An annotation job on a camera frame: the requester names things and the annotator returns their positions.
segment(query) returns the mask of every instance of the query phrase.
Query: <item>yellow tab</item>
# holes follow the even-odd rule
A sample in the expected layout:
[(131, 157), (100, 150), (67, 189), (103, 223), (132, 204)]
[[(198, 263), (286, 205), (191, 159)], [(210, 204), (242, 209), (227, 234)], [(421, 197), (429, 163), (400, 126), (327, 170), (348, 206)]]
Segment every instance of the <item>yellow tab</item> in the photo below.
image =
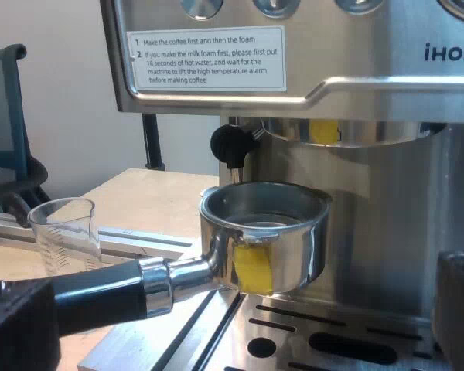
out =
[(270, 244), (238, 244), (234, 249), (234, 266), (239, 289), (251, 294), (273, 293)]
[(333, 145), (339, 141), (337, 120), (309, 120), (309, 136), (319, 145)]

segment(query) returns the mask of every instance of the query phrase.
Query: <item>instruction label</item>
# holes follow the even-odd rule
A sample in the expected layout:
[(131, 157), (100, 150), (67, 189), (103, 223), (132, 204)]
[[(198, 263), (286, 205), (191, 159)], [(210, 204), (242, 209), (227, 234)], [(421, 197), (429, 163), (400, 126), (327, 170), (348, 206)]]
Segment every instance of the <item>instruction label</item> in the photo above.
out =
[(127, 36), (137, 90), (287, 90), (282, 25)]

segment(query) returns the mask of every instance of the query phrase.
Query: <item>black chair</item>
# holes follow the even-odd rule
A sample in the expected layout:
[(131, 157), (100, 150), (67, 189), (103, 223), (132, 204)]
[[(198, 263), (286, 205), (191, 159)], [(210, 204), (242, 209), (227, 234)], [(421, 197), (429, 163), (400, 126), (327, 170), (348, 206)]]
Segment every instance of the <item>black chair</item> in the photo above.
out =
[(24, 45), (0, 50), (0, 207), (27, 225), (27, 212), (49, 197), (39, 185), (48, 178), (45, 167), (31, 156), (22, 112), (17, 60)]

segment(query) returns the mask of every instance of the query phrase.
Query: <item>light wood surface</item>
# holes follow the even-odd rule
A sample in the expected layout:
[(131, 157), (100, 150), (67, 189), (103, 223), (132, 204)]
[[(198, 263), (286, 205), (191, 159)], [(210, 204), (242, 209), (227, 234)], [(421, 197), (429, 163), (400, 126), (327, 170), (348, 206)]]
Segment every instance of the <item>light wood surface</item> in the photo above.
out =
[[(200, 192), (212, 186), (218, 186), (215, 176), (130, 168), (84, 196), (94, 201), (100, 226), (197, 238)], [(0, 280), (45, 276), (39, 253), (0, 246)], [(57, 370), (77, 370), (77, 364), (110, 329), (62, 338)]]

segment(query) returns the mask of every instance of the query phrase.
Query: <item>black knob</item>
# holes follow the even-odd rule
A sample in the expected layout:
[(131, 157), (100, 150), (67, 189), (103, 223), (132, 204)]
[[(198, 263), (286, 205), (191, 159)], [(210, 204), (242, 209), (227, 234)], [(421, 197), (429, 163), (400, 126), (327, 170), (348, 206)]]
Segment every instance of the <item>black knob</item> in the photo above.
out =
[(252, 133), (238, 126), (224, 125), (215, 130), (210, 140), (211, 151), (228, 168), (243, 168), (246, 155), (258, 147)]

